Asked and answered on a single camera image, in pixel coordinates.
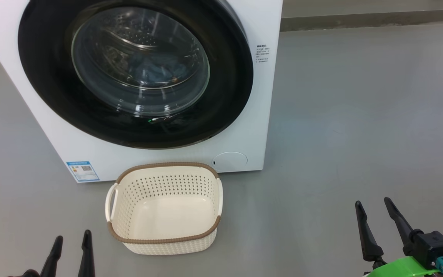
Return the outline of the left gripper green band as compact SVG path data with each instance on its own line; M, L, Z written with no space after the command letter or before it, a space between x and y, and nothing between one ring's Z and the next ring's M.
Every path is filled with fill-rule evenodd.
M78 272L78 277L95 277L95 263L93 254L93 237L90 230L84 232L82 240L82 259ZM44 263L41 273L28 269L22 275L9 277L55 277L57 271L57 263L60 259L63 249L63 237L58 235L55 238L51 251Z

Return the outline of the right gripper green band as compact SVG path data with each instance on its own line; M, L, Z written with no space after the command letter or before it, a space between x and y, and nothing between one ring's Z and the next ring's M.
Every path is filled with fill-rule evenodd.
M398 229L403 244L403 253L413 254L415 237L422 234L423 231L413 229L389 197L385 197L384 202L390 218L395 222ZM355 202L355 211L363 260L367 262L384 262L382 259L383 249L376 243L371 233L367 223L368 217L360 200ZM439 270L436 268L432 270L425 269L413 257L402 257L364 274L364 277L425 277L438 272Z

